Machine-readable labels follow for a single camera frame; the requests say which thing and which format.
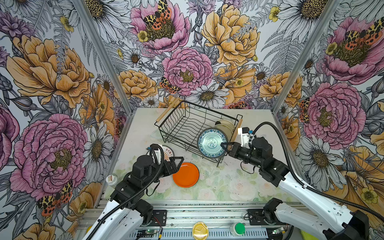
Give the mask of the orange small plate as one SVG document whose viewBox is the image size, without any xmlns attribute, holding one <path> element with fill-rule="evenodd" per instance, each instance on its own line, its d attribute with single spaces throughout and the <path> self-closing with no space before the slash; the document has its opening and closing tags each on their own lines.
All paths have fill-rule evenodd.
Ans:
<svg viewBox="0 0 384 240">
<path fill-rule="evenodd" d="M 173 174 L 174 183 L 181 188 L 190 188 L 194 186 L 199 178 L 199 169 L 192 163 L 183 163 L 179 171 Z"/>
</svg>

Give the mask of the white plate orange pattern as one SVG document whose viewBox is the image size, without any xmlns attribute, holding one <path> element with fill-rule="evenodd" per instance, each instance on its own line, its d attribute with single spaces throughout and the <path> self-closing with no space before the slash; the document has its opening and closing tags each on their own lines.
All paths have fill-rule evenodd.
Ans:
<svg viewBox="0 0 384 240">
<path fill-rule="evenodd" d="M 170 158 L 175 156 L 174 151 L 170 147 L 165 146 L 165 145 L 161 145 L 161 147 L 162 147 L 163 152 L 164 152 L 164 160 L 169 162 Z"/>
</svg>

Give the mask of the beige small plate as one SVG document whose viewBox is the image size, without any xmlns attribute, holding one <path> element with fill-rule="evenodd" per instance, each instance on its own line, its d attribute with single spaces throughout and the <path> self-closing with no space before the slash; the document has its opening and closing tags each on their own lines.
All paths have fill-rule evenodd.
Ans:
<svg viewBox="0 0 384 240">
<path fill-rule="evenodd" d="M 221 130 L 225 134 L 228 142 L 231 141 L 232 136 L 233 136 L 233 130 L 230 127 L 228 127 L 224 124 L 216 124 L 215 128 Z"/>
</svg>

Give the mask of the dark grey small plate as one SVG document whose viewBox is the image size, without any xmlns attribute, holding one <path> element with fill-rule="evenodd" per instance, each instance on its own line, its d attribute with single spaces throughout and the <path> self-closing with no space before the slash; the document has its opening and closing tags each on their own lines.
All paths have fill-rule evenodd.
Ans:
<svg viewBox="0 0 384 240">
<path fill-rule="evenodd" d="M 198 137 L 198 149 L 204 157 L 210 159 L 221 158 L 226 153 L 221 144 L 226 142 L 227 136 L 223 131 L 208 128 L 203 130 Z"/>
</svg>

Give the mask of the black wire dish rack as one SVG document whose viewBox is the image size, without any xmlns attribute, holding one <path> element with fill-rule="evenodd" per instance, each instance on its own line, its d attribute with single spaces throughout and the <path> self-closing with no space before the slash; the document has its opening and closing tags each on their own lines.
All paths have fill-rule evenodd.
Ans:
<svg viewBox="0 0 384 240">
<path fill-rule="evenodd" d="M 174 144 L 218 166 L 224 157 L 204 156 L 199 150 L 198 139 L 205 129 L 213 128 L 221 120 L 234 124 L 235 129 L 232 130 L 229 139 L 233 142 L 236 138 L 235 132 L 243 120 L 242 115 L 233 115 L 230 110 L 208 109 L 188 101 L 174 99 L 157 118 L 155 126 L 158 127 L 165 143 Z"/>
</svg>

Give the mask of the cream small plate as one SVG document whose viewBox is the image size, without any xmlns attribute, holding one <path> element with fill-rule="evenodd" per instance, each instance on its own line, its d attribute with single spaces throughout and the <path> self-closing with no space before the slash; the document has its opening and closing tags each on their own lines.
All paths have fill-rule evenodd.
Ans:
<svg viewBox="0 0 384 240">
<path fill-rule="evenodd" d="M 224 120 L 224 119 L 216 121 L 215 125 L 225 125 L 225 126 L 231 127 L 231 128 L 235 127 L 235 125 L 231 121 Z"/>
</svg>

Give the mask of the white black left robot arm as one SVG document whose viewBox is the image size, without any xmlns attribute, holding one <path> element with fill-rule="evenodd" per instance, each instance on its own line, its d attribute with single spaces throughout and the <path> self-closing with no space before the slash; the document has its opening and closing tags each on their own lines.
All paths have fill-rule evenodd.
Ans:
<svg viewBox="0 0 384 240">
<path fill-rule="evenodd" d="M 161 159 L 142 155 L 133 164 L 132 171 L 117 184 L 111 198 L 99 218 L 83 237 L 84 240 L 127 240 L 141 225 L 147 225 L 153 217 L 154 207 L 142 197 L 147 188 L 160 178 L 177 173 L 183 157 Z"/>
</svg>

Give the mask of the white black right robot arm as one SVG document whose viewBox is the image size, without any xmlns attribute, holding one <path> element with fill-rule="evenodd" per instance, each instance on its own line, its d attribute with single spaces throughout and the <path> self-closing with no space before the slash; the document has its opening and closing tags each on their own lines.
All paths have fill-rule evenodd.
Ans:
<svg viewBox="0 0 384 240">
<path fill-rule="evenodd" d="M 270 210 L 279 222 L 297 227 L 319 240 L 368 240 L 369 218 L 361 211 L 351 212 L 341 201 L 317 194 L 315 189 L 295 180 L 294 171 L 275 159 L 265 138 L 255 138 L 251 148 L 242 144 L 222 143 L 229 156 L 259 168 L 264 180 L 289 193 L 311 214 L 294 209 L 280 200 L 272 200 Z"/>
</svg>

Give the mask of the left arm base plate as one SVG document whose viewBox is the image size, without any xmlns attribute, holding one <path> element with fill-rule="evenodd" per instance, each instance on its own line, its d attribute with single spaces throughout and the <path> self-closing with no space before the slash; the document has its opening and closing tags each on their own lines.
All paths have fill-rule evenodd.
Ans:
<svg viewBox="0 0 384 240">
<path fill-rule="evenodd" d="M 167 210 L 153 210 L 153 215 L 148 226 L 150 227 L 165 227 L 167 223 Z"/>
</svg>

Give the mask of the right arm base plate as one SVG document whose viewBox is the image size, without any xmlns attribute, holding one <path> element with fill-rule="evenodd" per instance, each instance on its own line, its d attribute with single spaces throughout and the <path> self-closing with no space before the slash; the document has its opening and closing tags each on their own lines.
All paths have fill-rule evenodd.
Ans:
<svg viewBox="0 0 384 240">
<path fill-rule="evenodd" d="M 274 216 L 263 209 L 248 209 L 247 216 L 251 226 L 276 224 Z"/>
</svg>

